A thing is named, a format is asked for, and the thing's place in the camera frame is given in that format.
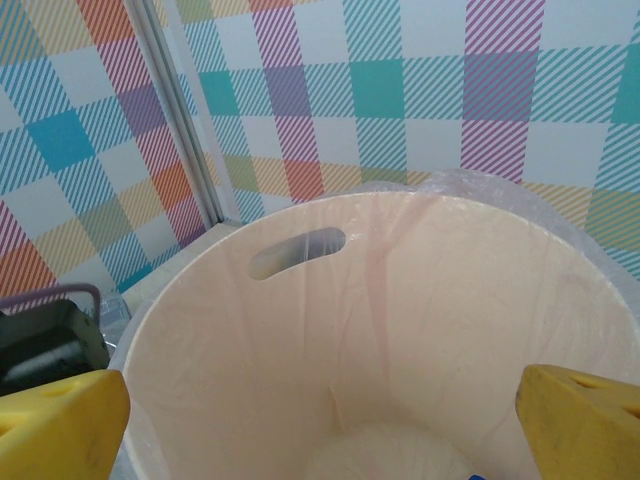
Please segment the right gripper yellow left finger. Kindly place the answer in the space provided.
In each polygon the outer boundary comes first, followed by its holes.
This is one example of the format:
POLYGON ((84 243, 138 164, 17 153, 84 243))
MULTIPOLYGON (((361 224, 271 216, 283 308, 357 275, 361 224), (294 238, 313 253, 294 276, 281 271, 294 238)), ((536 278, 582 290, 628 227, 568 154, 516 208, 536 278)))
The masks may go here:
POLYGON ((1 398, 3 479, 107 479, 128 424, 123 375, 105 369, 1 398))

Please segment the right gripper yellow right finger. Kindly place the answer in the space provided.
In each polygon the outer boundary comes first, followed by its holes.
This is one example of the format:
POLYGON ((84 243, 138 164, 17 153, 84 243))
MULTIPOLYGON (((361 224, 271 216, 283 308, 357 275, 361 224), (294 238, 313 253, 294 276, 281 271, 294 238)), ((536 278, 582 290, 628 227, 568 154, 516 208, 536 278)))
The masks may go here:
POLYGON ((637 479, 639 387, 552 365, 529 365, 516 413, 543 479, 637 479))

